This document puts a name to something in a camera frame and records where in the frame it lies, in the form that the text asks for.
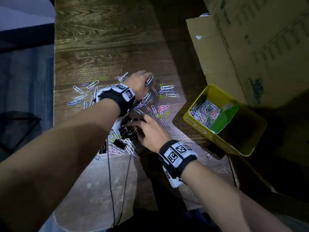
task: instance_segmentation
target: person's left arm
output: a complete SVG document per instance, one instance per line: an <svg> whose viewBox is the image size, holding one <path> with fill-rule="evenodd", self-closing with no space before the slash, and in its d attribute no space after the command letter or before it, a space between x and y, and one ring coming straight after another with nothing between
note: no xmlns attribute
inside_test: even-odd
<svg viewBox="0 0 309 232"><path fill-rule="evenodd" d="M151 73L124 84L140 100ZM37 231L93 160L120 115L105 98L26 144L0 164L0 223L11 231Z"/></svg>

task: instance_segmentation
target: white wall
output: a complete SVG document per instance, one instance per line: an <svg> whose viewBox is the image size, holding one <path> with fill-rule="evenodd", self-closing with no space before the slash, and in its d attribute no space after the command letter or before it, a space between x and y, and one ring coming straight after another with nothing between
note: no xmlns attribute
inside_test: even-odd
<svg viewBox="0 0 309 232"><path fill-rule="evenodd" d="M49 0L0 0L0 31L55 22Z"/></svg>

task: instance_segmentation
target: hand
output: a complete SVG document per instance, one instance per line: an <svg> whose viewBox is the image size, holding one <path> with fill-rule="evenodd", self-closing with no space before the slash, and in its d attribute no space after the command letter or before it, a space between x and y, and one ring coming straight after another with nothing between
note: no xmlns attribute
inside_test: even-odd
<svg viewBox="0 0 309 232"><path fill-rule="evenodd" d="M131 125L142 128L145 137L137 135L141 144L149 150L159 153L161 147L171 140L171 137L152 117L144 115L143 118L146 122L139 120L132 122Z"/></svg>
<svg viewBox="0 0 309 232"><path fill-rule="evenodd" d="M149 88L145 86L146 81L152 76L151 72L138 71L133 73L123 83L133 89L135 100L141 100L148 93Z"/></svg>

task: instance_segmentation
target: person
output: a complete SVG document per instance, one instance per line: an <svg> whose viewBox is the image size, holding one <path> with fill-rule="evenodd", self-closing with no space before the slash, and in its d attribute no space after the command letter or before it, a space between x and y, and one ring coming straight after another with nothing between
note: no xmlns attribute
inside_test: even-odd
<svg viewBox="0 0 309 232"><path fill-rule="evenodd" d="M145 82L151 75L139 71L123 84L101 91L97 103L38 136L0 164L1 231L40 229L93 160L116 119L127 112L134 99L140 100L147 94ZM188 146L188 154L178 158L182 161L178 167L182 165L182 169L173 167L171 161L175 156L168 162L164 153L177 141L153 118L145 115L132 125L139 126L145 134L139 137L141 144L160 154L163 164L170 167L169 173L188 185L222 231L291 231L203 166Z"/></svg>

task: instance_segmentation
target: forearm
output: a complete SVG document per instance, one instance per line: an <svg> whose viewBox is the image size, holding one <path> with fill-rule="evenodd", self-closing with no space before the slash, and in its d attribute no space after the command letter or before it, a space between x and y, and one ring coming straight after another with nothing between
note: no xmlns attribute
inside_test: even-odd
<svg viewBox="0 0 309 232"><path fill-rule="evenodd" d="M21 225L24 231L37 230L104 144L119 114L117 103L104 99L3 161L0 164L2 221L11 229L21 230L18 227Z"/></svg>
<svg viewBox="0 0 309 232"><path fill-rule="evenodd" d="M291 231L275 216L197 160L187 165L182 179L224 232Z"/></svg>

